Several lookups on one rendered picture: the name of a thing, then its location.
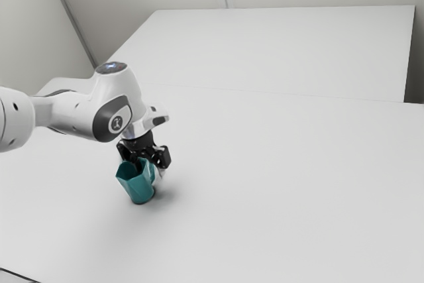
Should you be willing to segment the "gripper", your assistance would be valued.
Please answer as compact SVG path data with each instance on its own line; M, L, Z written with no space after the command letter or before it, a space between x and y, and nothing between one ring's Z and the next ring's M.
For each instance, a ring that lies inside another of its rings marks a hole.
M138 158L147 159L155 165L154 184L159 184L172 162L170 151L166 145L158 146L154 142L152 131L148 131L136 139L121 139L117 143L117 150L123 160L135 163Z

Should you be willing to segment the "teal faceted mug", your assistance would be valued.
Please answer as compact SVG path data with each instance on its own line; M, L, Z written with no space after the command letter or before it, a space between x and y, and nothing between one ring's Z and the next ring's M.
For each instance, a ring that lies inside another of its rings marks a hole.
M122 161L115 177L133 203L144 204L152 199L155 192L153 186L156 180L155 166L145 158L138 158L137 163L141 170L129 161Z

